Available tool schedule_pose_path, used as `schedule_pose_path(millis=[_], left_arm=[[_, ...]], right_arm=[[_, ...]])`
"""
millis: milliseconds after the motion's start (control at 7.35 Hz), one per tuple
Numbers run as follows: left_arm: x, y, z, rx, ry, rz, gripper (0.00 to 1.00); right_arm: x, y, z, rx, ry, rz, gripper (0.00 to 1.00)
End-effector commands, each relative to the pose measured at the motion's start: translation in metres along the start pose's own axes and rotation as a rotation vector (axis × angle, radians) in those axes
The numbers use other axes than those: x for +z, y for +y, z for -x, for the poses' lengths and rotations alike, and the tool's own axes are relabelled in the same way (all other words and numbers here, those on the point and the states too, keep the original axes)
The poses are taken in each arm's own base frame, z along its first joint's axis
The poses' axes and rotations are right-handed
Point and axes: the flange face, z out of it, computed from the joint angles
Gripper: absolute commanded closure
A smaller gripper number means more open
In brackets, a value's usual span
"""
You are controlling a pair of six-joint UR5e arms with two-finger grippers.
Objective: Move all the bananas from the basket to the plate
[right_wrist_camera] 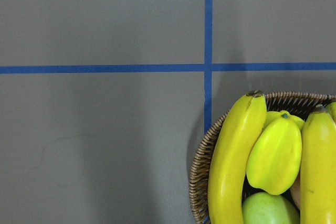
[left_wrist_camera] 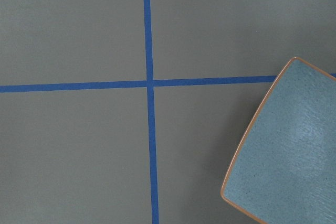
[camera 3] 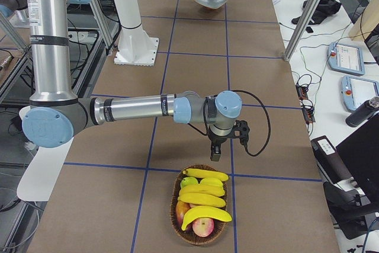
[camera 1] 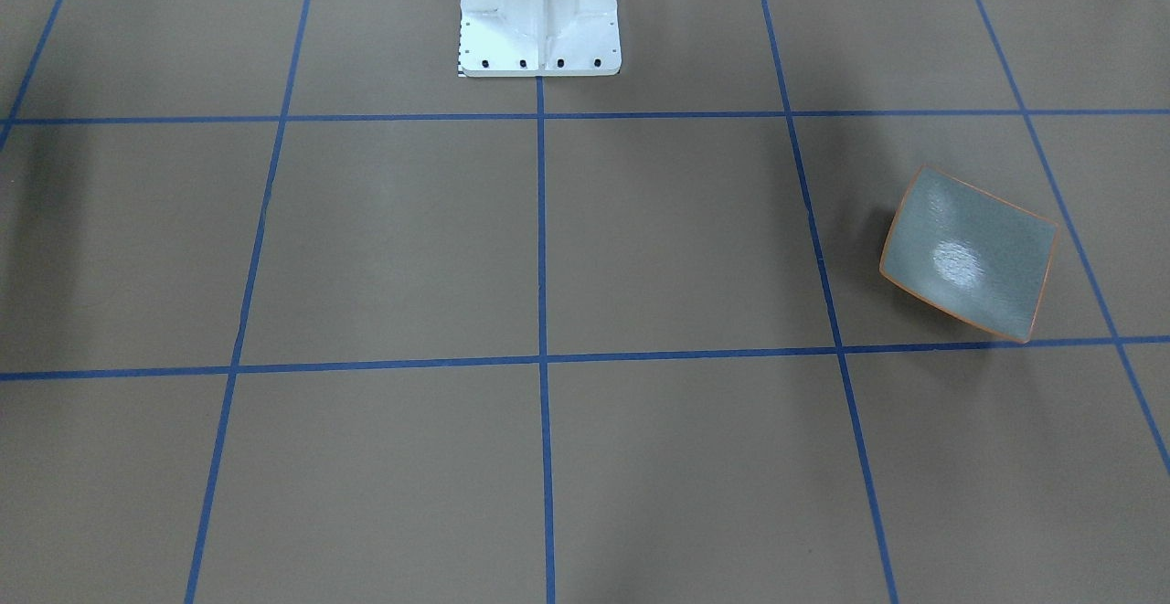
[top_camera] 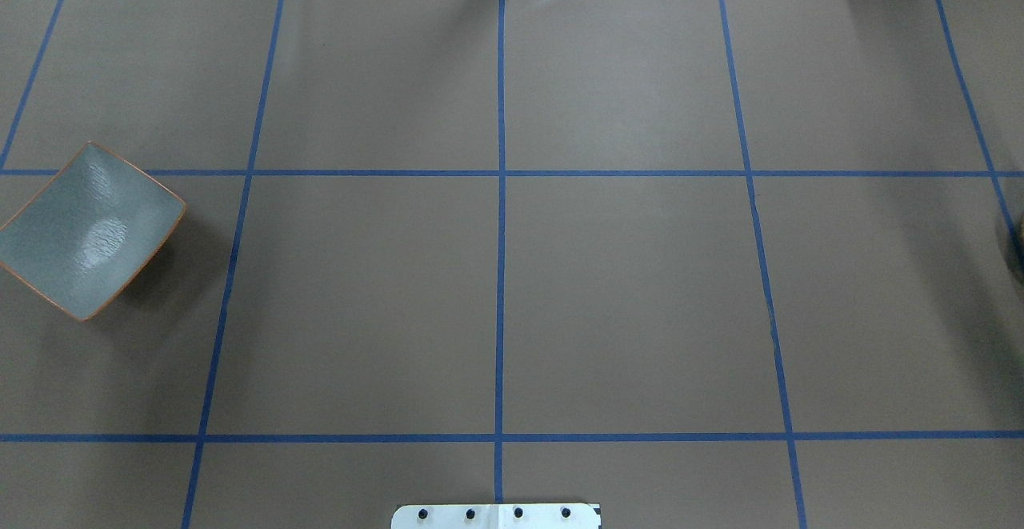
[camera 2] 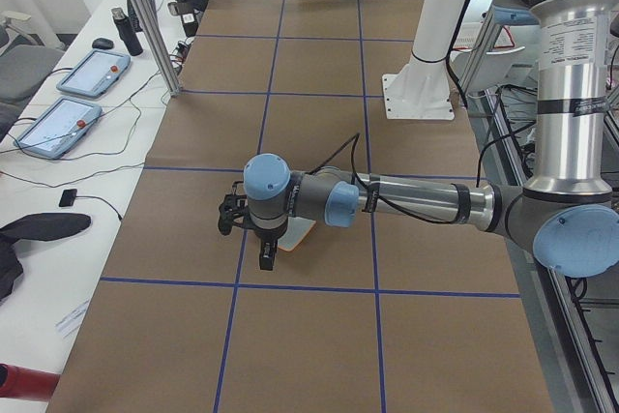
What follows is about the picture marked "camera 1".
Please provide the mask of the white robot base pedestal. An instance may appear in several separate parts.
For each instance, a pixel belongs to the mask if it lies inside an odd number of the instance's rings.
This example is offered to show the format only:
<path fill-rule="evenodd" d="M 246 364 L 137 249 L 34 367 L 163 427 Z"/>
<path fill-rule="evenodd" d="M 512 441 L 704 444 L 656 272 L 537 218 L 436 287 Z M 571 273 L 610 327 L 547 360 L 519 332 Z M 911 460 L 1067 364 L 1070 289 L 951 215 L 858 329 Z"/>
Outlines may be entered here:
<path fill-rule="evenodd" d="M 460 0 L 464 77 L 607 77 L 622 70 L 618 0 Z"/>

